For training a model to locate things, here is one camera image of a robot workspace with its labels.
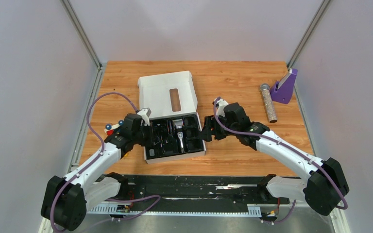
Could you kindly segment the black silver hair clipper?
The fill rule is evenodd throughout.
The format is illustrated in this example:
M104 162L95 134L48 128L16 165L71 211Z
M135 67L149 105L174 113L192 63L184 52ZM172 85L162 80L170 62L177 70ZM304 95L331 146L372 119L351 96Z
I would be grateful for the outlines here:
M184 122L182 119L175 119L173 120L173 125L174 125L174 129L179 140L180 152L184 153L185 152L184 131L183 131Z

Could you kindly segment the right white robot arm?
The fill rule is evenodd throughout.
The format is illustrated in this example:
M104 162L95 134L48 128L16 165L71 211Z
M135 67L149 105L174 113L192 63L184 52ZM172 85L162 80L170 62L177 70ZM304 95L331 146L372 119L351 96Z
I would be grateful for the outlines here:
M275 198L300 200L323 216L335 208L348 208L345 196L349 193L349 186L336 159L325 160L288 143L268 126L250 121L237 102L228 103L216 98L212 104L213 115L205 117L200 133L203 141L234 136L241 144L271 156L298 175L297 179L272 175L258 189L261 201L268 203Z

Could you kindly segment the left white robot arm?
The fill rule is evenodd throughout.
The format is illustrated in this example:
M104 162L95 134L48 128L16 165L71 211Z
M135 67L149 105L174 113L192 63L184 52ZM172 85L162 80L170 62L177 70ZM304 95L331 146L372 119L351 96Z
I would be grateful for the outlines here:
M125 200L129 196L128 185L114 175L100 182L97 179L134 145L152 142L150 114L149 108L127 114L123 124L101 140L101 147L88 160L64 177L53 176L48 181L40 213L53 228L73 231L96 205L111 197Z

